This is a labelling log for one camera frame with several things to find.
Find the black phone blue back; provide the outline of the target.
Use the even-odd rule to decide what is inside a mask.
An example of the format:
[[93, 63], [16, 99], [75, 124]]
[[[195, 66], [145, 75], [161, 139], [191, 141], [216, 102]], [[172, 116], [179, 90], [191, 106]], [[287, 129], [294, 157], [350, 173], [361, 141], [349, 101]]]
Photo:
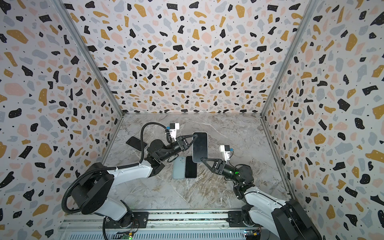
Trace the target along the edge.
[[193, 162], [193, 157], [186, 157], [185, 178], [195, 179], [197, 177], [197, 163]]

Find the light green phone case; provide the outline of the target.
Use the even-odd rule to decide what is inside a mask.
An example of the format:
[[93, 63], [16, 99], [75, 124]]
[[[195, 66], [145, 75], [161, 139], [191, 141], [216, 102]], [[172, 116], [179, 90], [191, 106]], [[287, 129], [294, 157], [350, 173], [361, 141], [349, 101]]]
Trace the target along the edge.
[[181, 180], [185, 178], [186, 157], [177, 157], [173, 161], [173, 179]]

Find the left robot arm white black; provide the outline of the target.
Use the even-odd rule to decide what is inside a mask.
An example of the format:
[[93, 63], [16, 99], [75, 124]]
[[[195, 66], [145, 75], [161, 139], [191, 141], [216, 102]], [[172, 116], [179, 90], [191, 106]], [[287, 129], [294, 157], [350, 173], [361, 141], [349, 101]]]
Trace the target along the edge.
[[167, 146], [161, 140], [154, 140], [147, 147], [147, 157], [140, 163], [117, 167], [93, 164], [66, 190], [62, 210], [67, 214], [105, 216], [122, 228], [127, 227], [133, 221], [134, 214], [124, 201], [109, 198], [110, 190], [122, 183], [157, 175], [164, 168], [165, 160], [188, 150], [197, 137], [196, 134], [180, 136]]

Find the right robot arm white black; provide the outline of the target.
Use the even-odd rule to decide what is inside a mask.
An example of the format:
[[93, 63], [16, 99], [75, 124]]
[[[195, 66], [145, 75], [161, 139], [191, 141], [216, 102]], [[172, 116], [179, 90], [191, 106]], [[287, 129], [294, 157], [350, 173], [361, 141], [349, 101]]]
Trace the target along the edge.
[[281, 240], [321, 240], [322, 236], [304, 208], [294, 199], [280, 200], [254, 185], [249, 165], [232, 166], [221, 159], [202, 158], [202, 163], [214, 174], [234, 183], [242, 207], [242, 221], [247, 226], [261, 225]]

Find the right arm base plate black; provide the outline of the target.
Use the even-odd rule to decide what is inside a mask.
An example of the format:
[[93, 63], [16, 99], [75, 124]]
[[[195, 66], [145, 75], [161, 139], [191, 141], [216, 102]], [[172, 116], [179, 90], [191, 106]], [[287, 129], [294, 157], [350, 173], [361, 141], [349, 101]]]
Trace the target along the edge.
[[230, 228], [254, 226], [254, 223], [247, 219], [242, 211], [228, 211], [228, 218], [226, 221], [229, 223]]

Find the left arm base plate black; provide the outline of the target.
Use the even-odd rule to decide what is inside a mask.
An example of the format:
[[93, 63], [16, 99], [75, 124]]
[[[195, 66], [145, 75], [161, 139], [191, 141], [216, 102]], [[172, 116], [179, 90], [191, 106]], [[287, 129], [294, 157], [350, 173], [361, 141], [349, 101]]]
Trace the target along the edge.
[[119, 221], [107, 219], [104, 224], [106, 229], [134, 230], [145, 229], [149, 220], [149, 212], [132, 212]]

